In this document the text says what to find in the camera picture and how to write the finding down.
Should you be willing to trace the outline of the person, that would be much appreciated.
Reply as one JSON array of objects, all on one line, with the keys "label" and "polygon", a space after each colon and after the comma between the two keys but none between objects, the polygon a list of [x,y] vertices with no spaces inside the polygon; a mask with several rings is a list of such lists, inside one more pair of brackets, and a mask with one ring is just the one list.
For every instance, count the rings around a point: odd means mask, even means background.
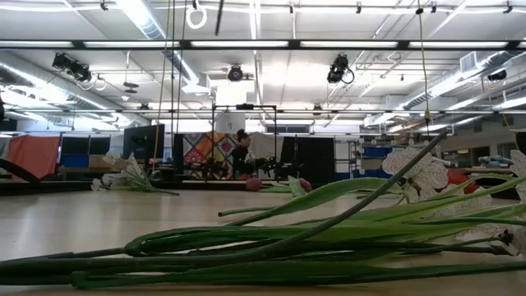
[{"label": "person", "polygon": [[251,175],[251,166],[246,163],[246,157],[249,154],[251,138],[244,129],[237,131],[238,144],[232,150],[233,158],[233,176],[237,180],[246,181]]}]

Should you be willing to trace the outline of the wooden table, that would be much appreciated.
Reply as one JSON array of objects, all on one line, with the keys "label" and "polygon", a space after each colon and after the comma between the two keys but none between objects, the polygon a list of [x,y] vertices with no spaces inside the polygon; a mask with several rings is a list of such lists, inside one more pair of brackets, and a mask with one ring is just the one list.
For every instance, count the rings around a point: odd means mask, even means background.
[{"label": "wooden table", "polygon": [[511,174],[512,171],[510,169],[503,169],[503,168],[483,168],[483,167],[476,167],[476,168],[463,168],[461,169],[464,173],[498,173],[498,174]]}]

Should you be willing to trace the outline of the brown cardboard box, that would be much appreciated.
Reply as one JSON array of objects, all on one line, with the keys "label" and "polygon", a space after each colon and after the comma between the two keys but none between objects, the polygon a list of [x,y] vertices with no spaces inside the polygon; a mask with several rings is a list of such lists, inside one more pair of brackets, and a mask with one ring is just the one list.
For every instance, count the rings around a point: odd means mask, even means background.
[{"label": "brown cardboard box", "polygon": [[123,159],[111,160],[105,155],[90,155],[89,168],[90,169],[111,169],[119,170],[125,165]]}]

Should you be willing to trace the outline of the grey-blue rolled fabric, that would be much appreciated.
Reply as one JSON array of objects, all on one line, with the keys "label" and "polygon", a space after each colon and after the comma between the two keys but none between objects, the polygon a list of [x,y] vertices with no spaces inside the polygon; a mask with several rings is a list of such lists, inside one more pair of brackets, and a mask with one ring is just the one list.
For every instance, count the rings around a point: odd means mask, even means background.
[{"label": "grey-blue rolled fabric", "polygon": [[497,168],[505,168],[513,164],[511,159],[505,158],[501,155],[481,156],[478,158],[478,161],[483,166]]}]

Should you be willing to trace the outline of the white artificial flower bunch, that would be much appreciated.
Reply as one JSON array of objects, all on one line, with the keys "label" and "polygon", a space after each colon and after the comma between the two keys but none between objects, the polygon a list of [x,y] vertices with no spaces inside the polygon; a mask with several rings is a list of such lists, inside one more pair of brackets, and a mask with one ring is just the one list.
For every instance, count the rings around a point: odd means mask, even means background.
[{"label": "white artificial flower bunch", "polygon": [[526,155],[465,194],[431,147],[388,156],[389,178],[319,187],[220,226],[168,229],[123,247],[0,261],[0,285],[322,285],[526,271]]},{"label": "white artificial flower bunch", "polygon": [[90,188],[94,192],[103,191],[134,191],[134,192],[158,192],[178,196],[176,192],[170,192],[154,187],[150,176],[139,165],[135,156],[130,154],[124,159],[118,152],[109,151],[102,157],[102,161],[109,168],[116,169],[116,173],[104,173],[100,178],[94,178]]}]

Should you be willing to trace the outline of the black ceiling light track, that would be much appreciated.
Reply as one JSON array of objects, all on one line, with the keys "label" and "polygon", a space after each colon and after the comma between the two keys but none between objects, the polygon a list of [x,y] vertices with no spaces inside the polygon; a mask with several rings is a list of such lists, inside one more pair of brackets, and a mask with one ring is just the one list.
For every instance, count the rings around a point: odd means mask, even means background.
[{"label": "black ceiling light track", "polygon": [[[6,112],[12,113],[70,113],[70,114],[81,114],[81,113],[124,113],[124,114],[158,114],[158,113],[179,113],[186,114],[205,114],[205,113],[268,113],[268,114],[363,114],[363,115],[374,115],[374,114],[424,114],[423,110],[388,110],[388,109],[322,109],[322,110],[310,110],[310,109],[233,109],[233,108],[216,108],[216,109],[161,109],[160,111],[154,109],[7,109]],[[430,110],[430,114],[448,114],[448,115],[489,115],[489,114],[526,114],[526,109],[489,109],[489,110]]]},{"label": "black ceiling light track", "polygon": [[335,50],[335,51],[526,51],[518,40],[381,40],[381,39],[224,39],[224,40],[22,40],[0,39],[0,50]]}]

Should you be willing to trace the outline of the colourful patterned quilt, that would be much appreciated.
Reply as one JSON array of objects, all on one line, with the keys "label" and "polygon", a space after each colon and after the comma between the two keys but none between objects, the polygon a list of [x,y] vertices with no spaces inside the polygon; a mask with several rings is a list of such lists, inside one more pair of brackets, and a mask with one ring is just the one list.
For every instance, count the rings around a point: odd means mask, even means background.
[{"label": "colourful patterned quilt", "polygon": [[231,149],[235,146],[235,138],[232,135],[217,134],[215,136],[215,148],[212,149],[211,132],[200,132],[183,135],[183,163],[185,174],[190,178],[203,179],[201,174],[193,170],[194,164],[204,163],[209,158],[218,160],[228,168],[228,176],[221,179],[232,179],[232,156]]}]

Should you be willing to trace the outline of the black metal rig frame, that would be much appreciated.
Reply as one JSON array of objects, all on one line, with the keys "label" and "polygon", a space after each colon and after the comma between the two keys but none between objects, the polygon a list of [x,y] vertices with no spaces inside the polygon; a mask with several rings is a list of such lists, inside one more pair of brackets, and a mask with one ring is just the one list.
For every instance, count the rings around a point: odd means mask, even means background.
[{"label": "black metal rig frame", "polygon": [[[277,114],[277,110],[276,110],[276,106],[275,105],[257,105],[257,104],[247,104],[247,103],[244,103],[244,104],[236,104],[236,105],[226,105],[226,104],[220,104],[220,105],[217,105],[217,104],[213,104],[212,105],[212,119],[211,119],[211,126],[212,126],[212,130],[211,130],[211,140],[212,140],[212,149],[215,148],[215,136],[221,132],[217,132],[215,130],[215,119],[222,113],[244,113],[246,115],[246,111],[255,111],[255,110],[260,110],[262,113],[264,113],[267,109],[272,109],[275,114]],[[247,131],[247,125],[246,125],[246,128],[244,129],[245,132],[250,136],[251,138],[251,145],[252,145],[252,137],[251,137],[251,134]],[[232,150],[237,146],[238,144],[238,139],[237,139],[237,133],[235,134],[229,134],[229,133],[221,133],[221,134],[224,134],[224,135],[232,135],[234,136],[235,138],[235,146],[231,149],[230,151],[230,155],[232,153]],[[258,170],[257,168],[257,158],[253,155],[253,152],[251,150],[251,145],[249,147],[249,154],[248,156],[246,157],[246,163],[249,164],[251,166],[251,175],[250,175],[250,178],[255,178],[256,177],[256,172]]]}]

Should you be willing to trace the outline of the shelf with blue bins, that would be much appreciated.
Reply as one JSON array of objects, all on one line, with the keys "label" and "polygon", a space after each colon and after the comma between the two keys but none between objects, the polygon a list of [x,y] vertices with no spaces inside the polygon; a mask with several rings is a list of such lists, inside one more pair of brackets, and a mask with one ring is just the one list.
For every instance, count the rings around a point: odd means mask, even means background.
[{"label": "shelf with blue bins", "polygon": [[382,163],[391,151],[391,148],[372,146],[360,141],[336,141],[335,177],[337,180],[389,178]]}]

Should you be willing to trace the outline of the white hanging box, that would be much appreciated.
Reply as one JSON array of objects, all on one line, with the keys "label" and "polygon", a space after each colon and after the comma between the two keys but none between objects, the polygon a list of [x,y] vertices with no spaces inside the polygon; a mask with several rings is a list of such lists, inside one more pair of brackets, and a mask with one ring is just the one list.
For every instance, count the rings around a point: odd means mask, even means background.
[{"label": "white hanging box", "polygon": [[215,119],[215,130],[221,133],[235,134],[246,128],[244,113],[222,113]]}]

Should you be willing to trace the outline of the black computer monitor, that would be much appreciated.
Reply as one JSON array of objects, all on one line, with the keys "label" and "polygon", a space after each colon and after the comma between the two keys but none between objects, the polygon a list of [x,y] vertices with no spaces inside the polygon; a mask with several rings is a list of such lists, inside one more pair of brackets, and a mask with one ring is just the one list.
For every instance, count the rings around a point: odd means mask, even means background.
[{"label": "black computer monitor", "polygon": [[164,125],[131,127],[123,133],[122,156],[134,155],[137,160],[162,159],[164,157]]}]

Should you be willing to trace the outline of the black partition panel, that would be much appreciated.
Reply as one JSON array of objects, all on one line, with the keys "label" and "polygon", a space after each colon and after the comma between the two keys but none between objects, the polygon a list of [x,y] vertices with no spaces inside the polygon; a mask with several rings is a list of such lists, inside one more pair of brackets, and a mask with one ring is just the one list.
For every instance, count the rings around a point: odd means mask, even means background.
[{"label": "black partition panel", "polygon": [[304,178],[315,185],[335,180],[333,138],[285,137],[279,160],[280,174],[285,178]]}]

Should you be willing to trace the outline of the blue panel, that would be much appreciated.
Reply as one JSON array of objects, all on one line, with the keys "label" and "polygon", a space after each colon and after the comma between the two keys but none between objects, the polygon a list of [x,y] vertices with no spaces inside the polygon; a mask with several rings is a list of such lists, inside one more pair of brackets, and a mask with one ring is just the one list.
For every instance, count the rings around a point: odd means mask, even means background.
[{"label": "blue panel", "polygon": [[90,156],[87,154],[68,154],[62,157],[65,168],[85,169],[89,167]]}]

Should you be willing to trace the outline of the silver ventilation duct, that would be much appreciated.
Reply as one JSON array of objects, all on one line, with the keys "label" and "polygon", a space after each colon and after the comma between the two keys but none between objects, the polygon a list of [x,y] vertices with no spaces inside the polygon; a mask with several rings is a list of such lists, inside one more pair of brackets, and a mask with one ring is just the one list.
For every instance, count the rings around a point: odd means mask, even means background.
[{"label": "silver ventilation duct", "polygon": [[410,110],[427,100],[435,99],[467,82],[505,69],[512,61],[526,54],[525,51],[472,51],[477,53],[478,68],[467,73],[460,71],[460,65],[446,74],[433,78],[424,86],[407,95],[396,107],[397,110]]},{"label": "silver ventilation duct", "polygon": [[15,78],[14,83],[0,81],[0,86],[5,86],[9,90],[34,95],[50,104],[65,104],[68,100],[80,100],[81,109],[121,110],[124,117],[138,125],[150,124],[150,121],[141,115],[124,113],[120,105],[81,89],[76,83],[67,81],[56,73],[48,72],[13,53],[0,51],[0,72],[6,72]]},{"label": "silver ventilation duct", "polygon": [[[166,40],[167,30],[161,27],[149,0],[114,0],[122,12],[132,21],[139,31],[150,41]],[[169,60],[173,69],[182,76],[186,83],[197,84],[199,76],[182,59],[178,51],[164,49],[163,55]]]}]

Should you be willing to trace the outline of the dark red artificial tulip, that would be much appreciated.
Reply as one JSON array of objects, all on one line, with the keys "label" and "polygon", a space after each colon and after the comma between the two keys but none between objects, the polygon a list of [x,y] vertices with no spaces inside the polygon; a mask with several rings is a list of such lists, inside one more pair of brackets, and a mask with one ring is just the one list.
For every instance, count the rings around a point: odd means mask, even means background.
[{"label": "dark red artificial tulip", "polygon": [[245,188],[249,192],[290,193],[289,186],[278,183],[264,184],[259,178],[249,178],[246,181]]},{"label": "dark red artificial tulip", "polygon": [[[292,197],[301,197],[312,191],[312,186],[309,181],[304,178],[294,178],[288,176],[288,181],[286,183],[278,183],[289,186],[290,194]],[[218,217],[224,217],[228,215],[244,214],[244,213],[254,213],[254,212],[263,212],[272,210],[275,206],[259,206],[259,207],[248,207],[248,208],[238,208],[232,210],[223,210],[218,213]]]}]

